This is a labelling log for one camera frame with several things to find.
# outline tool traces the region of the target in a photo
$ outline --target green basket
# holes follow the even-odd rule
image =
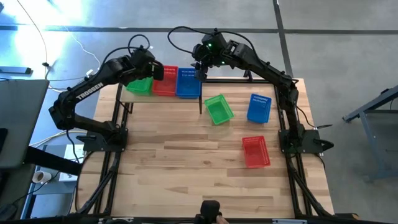
[[[222,94],[205,100],[205,105],[215,125],[224,123],[234,117]]]
[[[150,95],[152,90],[153,78],[143,78],[142,80],[136,80],[127,85],[126,89],[134,94],[138,95]]]

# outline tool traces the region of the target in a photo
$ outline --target wood plank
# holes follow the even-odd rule
[[[297,83],[298,105],[312,123],[305,84]],[[95,119],[110,120],[117,85],[99,94]],[[272,98],[270,120],[256,124],[246,119],[252,93]],[[203,100],[223,94],[235,117],[215,126],[203,106],[162,100],[135,103],[129,115],[129,138],[122,154],[112,215],[137,217],[194,217],[202,200],[219,200],[227,218],[292,218],[286,163],[279,149],[274,88],[269,84],[203,84]],[[305,118],[299,113],[300,120]],[[242,138],[264,136],[271,166],[247,169]],[[308,187],[333,213],[325,171],[319,158],[302,155]],[[87,160],[79,185],[82,206],[96,186],[103,153]],[[299,203],[304,211],[302,192]]]

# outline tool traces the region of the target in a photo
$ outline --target red plastic basket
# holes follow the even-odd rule
[[[244,158],[248,168],[270,166],[266,140],[263,136],[242,138]]]
[[[177,72],[177,66],[164,65],[163,80],[154,80],[154,84],[152,85],[152,92],[159,96],[175,96]]]

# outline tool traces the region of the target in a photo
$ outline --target robotic arm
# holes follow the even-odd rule
[[[206,34],[202,44],[193,48],[192,57],[197,61],[195,68],[198,79],[205,81],[208,68],[229,65],[242,70],[249,70],[277,87],[279,106],[286,112],[289,130],[279,131],[280,147],[283,153],[321,153],[333,143],[321,140],[317,130],[305,130],[297,119],[296,106],[299,91],[295,86],[297,80],[262,61],[254,47],[250,48],[233,40],[225,41],[222,32],[217,29]]]
[[[102,135],[107,144],[117,144],[122,141],[122,134],[114,123],[82,117],[75,113],[76,104],[106,85],[122,83],[127,86],[134,80],[147,77],[163,80],[163,74],[163,65],[148,50],[137,48],[131,56],[108,60],[102,64],[97,74],[59,94],[54,105],[49,108],[50,115],[58,129],[84,129]]]

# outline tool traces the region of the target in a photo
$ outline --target blue plastic basket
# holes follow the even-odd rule
[[[195,78],[194,68],[179,68],[175,94],[180,98],[197,99],[201,92],[201,81]]]
[[[271,98],[252,94],[248,109],[248,120],[264,124],[268,123],[271,111]]]

